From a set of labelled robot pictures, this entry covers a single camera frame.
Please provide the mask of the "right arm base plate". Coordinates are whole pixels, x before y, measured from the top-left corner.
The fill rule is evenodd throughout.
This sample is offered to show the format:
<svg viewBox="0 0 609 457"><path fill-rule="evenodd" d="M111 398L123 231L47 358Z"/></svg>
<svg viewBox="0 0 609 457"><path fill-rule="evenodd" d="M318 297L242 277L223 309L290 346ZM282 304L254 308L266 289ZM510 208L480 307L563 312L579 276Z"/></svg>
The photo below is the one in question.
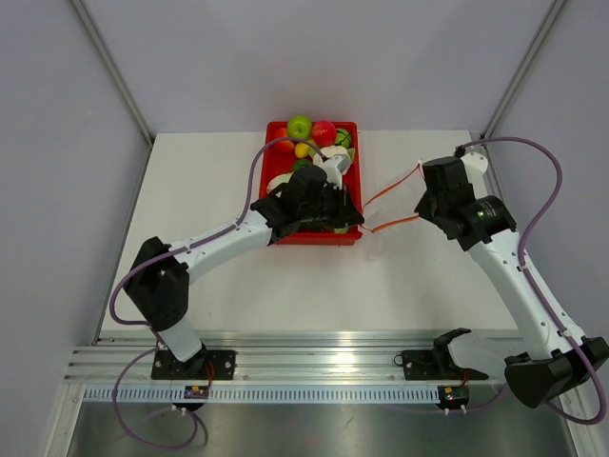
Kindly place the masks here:
<svg viewBox="0 0 609 457"><path fill-rule="evenodd" d="M490 377L473 368L460 368L447 351L407 349L393 357L406 381L487 381Z"/></svg>

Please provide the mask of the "clear zip top bag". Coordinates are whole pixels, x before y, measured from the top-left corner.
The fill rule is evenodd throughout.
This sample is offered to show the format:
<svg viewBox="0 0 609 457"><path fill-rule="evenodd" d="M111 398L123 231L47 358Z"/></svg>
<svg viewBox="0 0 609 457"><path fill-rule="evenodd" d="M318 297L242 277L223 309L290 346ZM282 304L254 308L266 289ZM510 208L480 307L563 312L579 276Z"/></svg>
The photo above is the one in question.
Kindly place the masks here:
<svg viewBox="0 0 609 457"><path fill-rule="evenodd" d="M365 222L363 251L370 259L395 257L407 251L416 233L419 214L415 211L425 190L422 160L389 182L363 204Z"/></svg>

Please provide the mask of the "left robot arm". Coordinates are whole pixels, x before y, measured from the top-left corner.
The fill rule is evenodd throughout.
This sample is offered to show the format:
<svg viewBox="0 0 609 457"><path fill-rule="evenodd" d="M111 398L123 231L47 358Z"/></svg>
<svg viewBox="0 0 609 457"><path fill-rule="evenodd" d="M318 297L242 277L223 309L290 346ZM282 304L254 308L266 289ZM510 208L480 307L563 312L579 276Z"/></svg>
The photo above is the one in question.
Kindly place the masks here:
<svg viewBox="0 0 609 457"><path fill-rule="evenodd" d="M241 254L282 241L303 224L334 229L362 224L363 215L344 185L348 168L343 155L303 167L223 228L173 244L157 237L144 242L120 288L182 377L198 377L207 359L207 349L187 318L190 286Z"/></svg>

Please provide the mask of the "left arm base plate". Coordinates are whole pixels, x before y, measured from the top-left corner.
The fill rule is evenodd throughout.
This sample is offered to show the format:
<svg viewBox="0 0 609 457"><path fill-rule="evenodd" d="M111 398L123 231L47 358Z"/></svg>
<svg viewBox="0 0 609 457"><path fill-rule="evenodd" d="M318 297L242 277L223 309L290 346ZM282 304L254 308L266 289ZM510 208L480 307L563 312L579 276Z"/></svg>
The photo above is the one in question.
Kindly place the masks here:
<svg viewBox="0 0 609 457"><path fill-rule="evenodd" d="M234 350L202 349L182 362L169 350L160 350L154 355L150 377L162 381L230 381L236 355Z"/></svg>

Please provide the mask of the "green lettuce cabbage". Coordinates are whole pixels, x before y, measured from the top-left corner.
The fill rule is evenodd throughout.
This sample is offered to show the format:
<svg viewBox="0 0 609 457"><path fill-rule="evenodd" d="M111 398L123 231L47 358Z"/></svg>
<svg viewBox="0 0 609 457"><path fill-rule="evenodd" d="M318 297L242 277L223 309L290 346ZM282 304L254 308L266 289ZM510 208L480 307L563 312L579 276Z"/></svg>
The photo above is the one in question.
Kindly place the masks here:
<svg viewBox="0 0 609 457"><path fill-rule="evenodd" d="M289 182L292 172L283 173L272 178L266 185L266 192L270 194L276 188Z"/></svg>

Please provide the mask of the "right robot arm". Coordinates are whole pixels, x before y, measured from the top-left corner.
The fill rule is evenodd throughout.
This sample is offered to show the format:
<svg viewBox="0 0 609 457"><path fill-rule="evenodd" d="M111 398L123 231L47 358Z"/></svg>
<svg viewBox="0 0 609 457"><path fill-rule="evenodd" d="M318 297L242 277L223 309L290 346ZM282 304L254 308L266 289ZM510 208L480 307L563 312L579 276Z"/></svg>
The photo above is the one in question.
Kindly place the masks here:
<svg viewBox="0 0 609 457"><path fill-rule="evenodd" d="M548 403L584 384L608 359L601 337L588 337L518 252L521 236L501 199L478 198L462 159L422 166L426 190L418 215L459 243L486 274L516 323L526 351L505 359L507 385L527 407Z"/></svg>

